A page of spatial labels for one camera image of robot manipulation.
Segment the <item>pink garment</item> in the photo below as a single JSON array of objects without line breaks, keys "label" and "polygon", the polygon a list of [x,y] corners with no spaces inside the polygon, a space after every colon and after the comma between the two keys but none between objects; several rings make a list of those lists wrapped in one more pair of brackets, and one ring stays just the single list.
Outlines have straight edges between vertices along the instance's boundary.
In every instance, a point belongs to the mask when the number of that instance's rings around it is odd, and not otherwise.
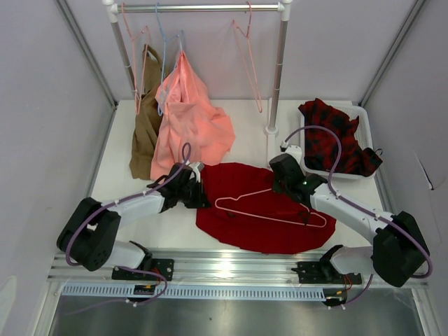
[{"label": "pink garment", "polygon": [[151,179],[168,174],[174,163],[182,162],[182,146],[190,142],[190,162],[217,165],[235,140],[232,122],[222,108],[211,105],[205,84],[193,71],[183,51],[177,67],[163,81],[155,98],[163,103],[163,119],[151,164]]}]

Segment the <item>white plastic bin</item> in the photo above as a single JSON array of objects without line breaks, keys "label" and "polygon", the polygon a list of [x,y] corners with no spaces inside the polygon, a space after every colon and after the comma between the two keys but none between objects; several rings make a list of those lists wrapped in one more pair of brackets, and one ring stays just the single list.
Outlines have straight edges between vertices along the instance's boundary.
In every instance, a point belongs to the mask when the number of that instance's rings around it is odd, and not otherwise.
[{"label": "white plastic bin", "polygon": [[[367,147],[373,148],[372,144],[372,135],[370,133],[370,125],[369,125],[369,118],[367,117],[367,111],[359,106],[350,106],[350,105],[337,105],[337,104],[331,104],[335,109],[338,109],[345,114],[347,114],[350,117],[350,120],[356,119],[359,116],[359,126],[355,133],[355,139],[358,140],[359,146],[364,149]],[[300,113],[300,126],[305,126],[305,118]],[[321,170],[313,170],[308,168],[305,165],[305,133],[300,133],[300,147],[302,149],[302,161],[300,163],[300,166],[302,169],[310,174],[318,174],[321,176],[327,177],[329,172],[328,171],[321,171]],[[343,174],[343,173],[334,173],[333,177],[335,178],[341,178],[341,179],[352,179],[352,180],[361,180],[361,179],[371,179],[376,174],[373,173],[370,176],[362,176],[362,175],[354,175],[354,174]]]}]

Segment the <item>clothing rack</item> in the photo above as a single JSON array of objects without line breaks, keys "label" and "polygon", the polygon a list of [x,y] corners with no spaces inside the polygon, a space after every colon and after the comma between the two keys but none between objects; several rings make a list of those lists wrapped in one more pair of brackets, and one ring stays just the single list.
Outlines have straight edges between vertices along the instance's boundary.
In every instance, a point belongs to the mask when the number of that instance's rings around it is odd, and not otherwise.
[{"label": "clothing rack", "polygon": [[[283,69],[283,58],[286,45],[286,32],[288,30],[288,21],[293,0],[281,0],[277,4],[239,4],[239,5],[159,5],[157,12],[159,13],[175,13],[175,12],[242,12],[242,11],[264,11],[280,13],[280,30],[279,42],[277,46],[277,56],[275,63],[274,87],[272,90],[272,101],[270,104],[269,123],[266,126],[267,134],[267,159],[274,156],[274,139],[279,129],[276,126],[277,109],[279,107],[281,72]],[[113,34],[120,51],[122,62],[126,69],[127,79],[131,88],[134,87],[134,74],[132,73],[131,64],[121,34],[120,25],[118,24],[117,15],[122,13],[122,8],[113,0],[103,0],[106,6],[109,20],[111,22]],[[123,5],[123,9],[128,13],[155,13],[156,5]]]}]

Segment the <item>red and black plaid shirt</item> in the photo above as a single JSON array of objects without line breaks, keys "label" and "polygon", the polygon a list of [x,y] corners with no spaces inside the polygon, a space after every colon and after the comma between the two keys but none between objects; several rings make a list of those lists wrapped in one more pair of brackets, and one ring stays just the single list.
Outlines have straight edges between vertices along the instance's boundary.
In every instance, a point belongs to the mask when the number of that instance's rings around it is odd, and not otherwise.
[{"label": "red and black plaid shirt", "polygon": [[[342,155],[336,172],[370,176],[383,162],[371,149],[361,149],[355,139],[359,118],[348,115],[325,104],[320,99],[299,106],[305,125],[318,125],[332,130],[342,144]],[[305,131],[305,164],[310,169],[329,172],[337,157],[337,142],[331,134],[320,129]]]}]

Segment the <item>brown garment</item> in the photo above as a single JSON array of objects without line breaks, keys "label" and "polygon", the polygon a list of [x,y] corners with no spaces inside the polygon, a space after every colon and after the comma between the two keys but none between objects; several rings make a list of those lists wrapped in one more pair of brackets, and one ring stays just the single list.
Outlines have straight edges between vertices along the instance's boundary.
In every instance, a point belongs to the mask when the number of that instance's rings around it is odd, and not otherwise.
[{"label": "brown garment", "polygon": [[143,57],[146,57],[143,75],[144,96],[141,100],[140,114],[135,116],[132,157],[129,168],[134,179],[149,180],[155,143],[162,122],[162,117],[158,115],[157,111],[158,103],[155,100],[155,93],[160,86],[162,75],[162,60],[150,46],[148,46],[148,55],[144,55],[144,50],[145,48],[143,48]]}]

